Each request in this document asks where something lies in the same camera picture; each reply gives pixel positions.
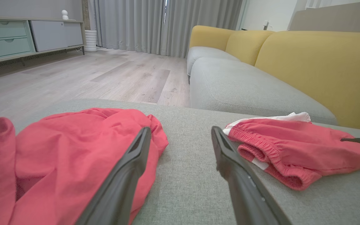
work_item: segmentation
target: yellow cushion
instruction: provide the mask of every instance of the yellow cushion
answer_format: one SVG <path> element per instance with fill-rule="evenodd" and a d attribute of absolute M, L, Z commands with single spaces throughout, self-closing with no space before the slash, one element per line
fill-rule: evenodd
<path fill-rule="evenodd" d="M 360 33 L 276 32 L 255 67 L 323 104 L 341 126 L 360 128 Z"/>
<path fill-rule="evenodd" d="M 191 31 L 189 48 L 203 46 L 226 50 L 227 40 L 234 30 L 227 30 L 216 27 L 194 26 Z"/>
<path fill-rule="evenodd" d="M 227 41 L 226 52 L 237 57 L 243 63 L 255 65 L 260 47 L 273 31 L 239 30 L 235 31 Z"/>

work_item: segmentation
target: white plant pot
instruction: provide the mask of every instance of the white plant pot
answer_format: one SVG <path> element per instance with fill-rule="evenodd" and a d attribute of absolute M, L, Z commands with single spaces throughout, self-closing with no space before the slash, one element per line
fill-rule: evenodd
<path fill-rule="evenodd" d="M 85 52 L 96 52 L 97 51 L 97 31 L 96 30 L 85 30 L 86 31 L 86 45 L 84 46 Z"/>

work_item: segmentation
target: gray sofa seat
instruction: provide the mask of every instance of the gray sofa seat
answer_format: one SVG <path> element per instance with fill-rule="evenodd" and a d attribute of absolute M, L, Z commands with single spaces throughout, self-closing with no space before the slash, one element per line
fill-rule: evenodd
<path fill-rule="evenodd" d="M 313 122 L 336 125 L 326 107 L 258 68 L 234 60 L 201 57 L 190 79 L 191 107 L 265 117 L 308 112 Z"/>
<path fill-rule="evenodd" d="M 191 68 L 194 62 L 200 57 L 211 57 L 240 61 L 238 58 L 229 53 L 213 47 L 192 47 L 188 50 L 187 55 L 187 74 L 191 74 Z"/>
<path fill-rule="evenodd" d="M 22 122 L 16 132 L 40 119 L 88 108 L 135 108 L 153 114 L 163 126 L 169 145 L 159 158 L 155 183 L 133 225 L 235 225 L 227 182 L 216 170 L 212 126 L 253 115 L 168 107 L 100 99 L 61 102 Z M 360 137 L 360 130 L 318 124 Z M 360 170 L 323 177 L 305 191 L 294 191 L 247 162 L 293 225 L 360 224 Z"/>

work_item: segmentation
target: red cloth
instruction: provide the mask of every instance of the red cloth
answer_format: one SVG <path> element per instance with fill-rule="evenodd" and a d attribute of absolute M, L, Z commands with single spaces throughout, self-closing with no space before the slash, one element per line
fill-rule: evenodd
<path fill-rule="evenodd" d="M 360 169 L 360 144 L 340 141 L 352 135 L 310 122 L 249 119 L 236 124 L 229 137 L 242 142 L 242 157 L 267 163 L 260 167 L 294 190 L 305 190 L 322 176 Z"/>
<path fill-rule="evenodd" d="M 130 223 L 144 204 L 158 158 L 168 145 L 153 115 L 92 108 L 51 115 L 17 137 L 12 123 L 0 118 L 0 225 L 74 224 L 143 127 L 151 128 L 152 138 Z"/>

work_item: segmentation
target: white curtain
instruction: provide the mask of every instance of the white curtain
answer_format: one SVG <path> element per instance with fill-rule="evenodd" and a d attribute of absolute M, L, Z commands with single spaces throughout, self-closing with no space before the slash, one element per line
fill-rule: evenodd
<path fill-rule="evenodd" d="M 96 0 L 101 47 L 160 54 L 164 0 Z"/>
<path fill-rule="evenodd" d="M 185 58 L 195 25 L 234 30 L 242 0 L 167 0 L 162 55 Z"/>

